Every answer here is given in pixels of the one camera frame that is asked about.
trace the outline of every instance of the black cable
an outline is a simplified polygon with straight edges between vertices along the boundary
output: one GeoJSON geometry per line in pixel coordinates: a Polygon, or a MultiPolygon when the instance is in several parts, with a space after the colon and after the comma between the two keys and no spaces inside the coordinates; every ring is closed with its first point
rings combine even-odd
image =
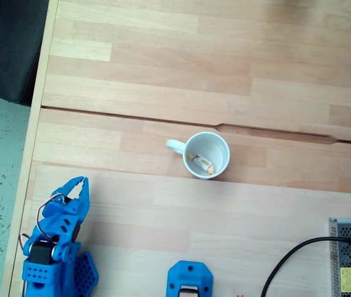
{"type": "Polygon", "coordinates": [[[296,251],[298,251],[299,249],[301,249],[304,246],[307,246],[308,244],[311,243],[317,243],[319,241],[340,241],[342,243],[349,243],[351,244],[351,239],[348,238],[342,238],[342,237],[317,237],[317,238],[313,238],[313,239],[309,239],[306,240],[300,244],[298,244],[297,246],[295,246],[293,249],[291,249],[288,254],[286,254],[281,261],[277,264],[277,266],[273,269],[272,273],[269,275],[268,280],[266,281],[266,283],[263,286],[263,290],[262,290],[262,294],[261,297],[265,297],[266,293],[268,292],[268,288],[269,285],[271,283],[271,281],[273,280],[274,276],[276,275],[276,273],[279,271],[279,269],[281,268],[281,266],[284,264],[284,262],[286,260],[288,260],[288,258],[290,256],[292,256],[296,251]]]}

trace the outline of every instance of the blue robotic arm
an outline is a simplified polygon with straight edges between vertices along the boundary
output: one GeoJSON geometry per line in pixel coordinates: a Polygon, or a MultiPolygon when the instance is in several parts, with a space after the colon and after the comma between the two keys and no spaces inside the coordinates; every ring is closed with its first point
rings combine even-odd
{"type": "Polygon", "coordinates": [[[25,297],[87,297],[98,273],[90,253],[77,257],[81,244],[75,240],[90,207],[89,180],[73,178],[52,197],[43,209],[44,219],[23,247],[25,297]],[[68,198],[81,182],[79,197],[68,198]]]}

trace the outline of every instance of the mug rim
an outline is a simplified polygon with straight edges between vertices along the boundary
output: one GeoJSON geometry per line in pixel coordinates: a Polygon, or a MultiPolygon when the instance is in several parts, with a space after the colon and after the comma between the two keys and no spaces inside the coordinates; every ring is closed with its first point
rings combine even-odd
{"type": "Polygon", "coordinates": [[[187,167],[188,171],[191,172],[191,174],[193,174],[194,176],[196,176],[197,178],[200,178],[200,179],[211,179],[211,178],[215,178],[217,176],[219,176],[222,172],[225,171],[225,169],[228,167],[229,165],[229,162],[230,162],[230,149],[229,149],[229,145],[227,144],[227,142],[225,141],[225,139],[220,136],[219,134],[216,134],[216,133],[213,133],[213,132],[199,132],[199,133],[196,133],[195,135],[192,135],[191,138],[188,139],[188,141],[185,143],[185,150],[182,154],[182,159],[184,161],[184,165],[185,167],[187,167]],[[187,147],[188,147],[188,144],[189,142],[196,136],[198,135],[201,135],[201,134],[211,134],[211,135],[214,135],[216,137],[218,137],[224,144],[225,144],[225,147],[226,147],[226,151],[227,151],[227,160],[226,160],[226,164],[224,166],[224,168],[221,170],[221,171],[218,171],[217,173],[213,174],[213,175],[200,175],[198,173],[195,173],[190,167],[189,167],[189,164],[187,162],[187,147]]]}

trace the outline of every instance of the wooden table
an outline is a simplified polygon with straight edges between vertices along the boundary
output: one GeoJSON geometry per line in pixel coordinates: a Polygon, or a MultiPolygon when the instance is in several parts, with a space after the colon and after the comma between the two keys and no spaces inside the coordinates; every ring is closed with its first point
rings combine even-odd
{"type": "Polygon", "coordinates": [[[37,168],[190,178],[200,131],[219,181],[351,192],[351,2],[50,0],[1,296],[37,168]]]}
{"type": "MultiPolygon", "coordinates": [[[[34,228],[51,189],[75,176],[90,182],[78,241],[98,269],[95,297],[164,297],[167,271],[178,260],[210,268],[213,297],[259,296],[290,249],[328,236],[329,217],[351,217],[346,193],[41,165],[26,197],[24,231],[34,228]]],[[[10,296],[20,295],[24,258],[18,249],[10,296]]],[[[268,297],[330,296],[330,259],[328,243],[304,248],[278,273],[268,297]]]]}

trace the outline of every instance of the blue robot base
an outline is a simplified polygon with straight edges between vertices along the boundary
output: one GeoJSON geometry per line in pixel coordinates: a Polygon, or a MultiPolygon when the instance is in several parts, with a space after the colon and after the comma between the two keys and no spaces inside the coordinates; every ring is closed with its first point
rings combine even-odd
{"type": "Polygon", "coordinates": [[[167,274],[166,297],[179,297],[181,292],[196,293],[198,297],[211,297],[213,274],[201,262],[179,261],[167,274]]]}

